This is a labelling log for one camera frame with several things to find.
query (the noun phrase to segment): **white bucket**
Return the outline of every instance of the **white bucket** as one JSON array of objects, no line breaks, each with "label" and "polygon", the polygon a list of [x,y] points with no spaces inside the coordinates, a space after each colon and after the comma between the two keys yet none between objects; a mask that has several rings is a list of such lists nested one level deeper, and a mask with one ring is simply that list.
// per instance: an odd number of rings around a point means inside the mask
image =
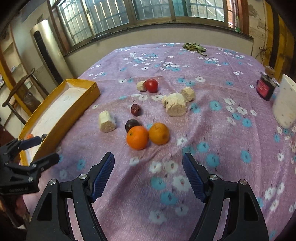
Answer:
[{"label": "white bucket", "polygon": [[296,83],[285,74],[281,79],[272,113],[279,125],[285,129],[288,129],[296,120]]}]

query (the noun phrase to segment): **glass pane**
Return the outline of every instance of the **glass pane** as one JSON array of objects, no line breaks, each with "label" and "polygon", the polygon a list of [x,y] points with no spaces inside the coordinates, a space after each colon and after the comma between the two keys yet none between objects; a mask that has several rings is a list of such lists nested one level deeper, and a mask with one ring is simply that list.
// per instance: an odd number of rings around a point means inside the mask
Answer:
[{"label": "glass pane", "polygon": [[123,0],[86,0],[96,33],[128,23]]},{"label": "glass pane", "polygon": [[54,5],[55,0],[49,0],[50,6]]},{"label": "glass pane", "polygon": [[72,46],[92,36],[81,0],[61,1],[58,11]]},{"label": "glass pane", "polygon": [[133,0],[133,5],[138,20],[170,16],[168,0]]},{"label": "glass pane", "polygon": [[173,4],[176,16],[186,16],[186,6],[188,17],[224,21],[223,0],[173,0]]}]

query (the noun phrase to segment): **windowsill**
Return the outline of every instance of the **windowsill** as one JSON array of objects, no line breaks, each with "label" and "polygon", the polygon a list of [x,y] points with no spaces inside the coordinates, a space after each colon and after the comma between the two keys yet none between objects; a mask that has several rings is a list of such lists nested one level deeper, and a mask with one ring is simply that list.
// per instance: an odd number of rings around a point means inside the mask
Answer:
[{"label": "windowsill", "polygon": [[201,24],[201,23],[181,23],[181,22],[176,22],[176,21],[170,21],[170,22],[165,22],[165,23],[150,23],[150,24],[145,24],[145,25],[138,25],[138,26],[130,26],[127,28],[124,28],[122,30],[116,31],[116,32],[111,32],[111,33],[106,33],[106,34],[102,34],[102,35],[98,35],[97,37],[94,37],[92,40],[90,40],[89,42],[71,50],[69,53],[67,53],[66,55],[64,55],[64,57],[69,56],[71,54],[73,54],[74,52],[76,52],[77,50],[87,47],[89,44],[95,43],[96,41],[105,39],[105,38],[109,38],[121,33],[125,33],[131,30],[136,30],[139,28],[147,28],[150,26],[171,26],[171,25],[186,25],[186,26],[196,26],[196,27],[201,27],[201,28],[206,28],[206,29],[214,29],[217,31],[221,31],[221,32],[227,32],[229,34],[233,34],[239,37],[243,37],[245,39],[249,39],[249,40],[253,40],[253,37],[247,34],[243,34],[243,33],[239,33],[236,32],[233,28],[229,28],[229,27],[221,27],[221,26],[214,26],[214,25],[207,25],[207,24]]}]

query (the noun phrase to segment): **yellow box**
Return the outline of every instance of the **yellow box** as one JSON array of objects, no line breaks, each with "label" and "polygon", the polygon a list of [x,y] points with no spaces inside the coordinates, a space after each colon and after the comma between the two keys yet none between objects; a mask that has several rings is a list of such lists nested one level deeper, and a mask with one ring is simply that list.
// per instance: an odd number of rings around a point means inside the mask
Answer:
[{"label": "yellow box", "polygon": [[21,165],[28,166],[32,161],[55,152],[68,130],[99,95],[96,82],[89,80],[68,79],[55,88],[20,133],[19,139],[25,139],[29,134],[40,137],[47,134],[39,146],[20,152]]}]

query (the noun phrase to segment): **orange object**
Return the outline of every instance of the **orange object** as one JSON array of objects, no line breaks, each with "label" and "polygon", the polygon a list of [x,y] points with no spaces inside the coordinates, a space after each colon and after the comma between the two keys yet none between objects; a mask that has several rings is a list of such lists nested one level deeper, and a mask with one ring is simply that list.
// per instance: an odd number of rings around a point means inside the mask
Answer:
[{"label": "orange object", "polygon": [[136,150],[142,150],[146,147],[149,141],[148,131],[143,126],[132,127],[126,136],[128,145]]},{"label": "orange object", "polygon": [[155,123],[149,130],[149,138],[157,145],[166,144],[170,139],[170,130],[165,124]]},{"label": "orange object", "polygon": [[28,139],[31,139],[31,138],[33,138],[34,136],[33,136],[33,134],[28,134],[28,136],[27,136],[27,140]]}]

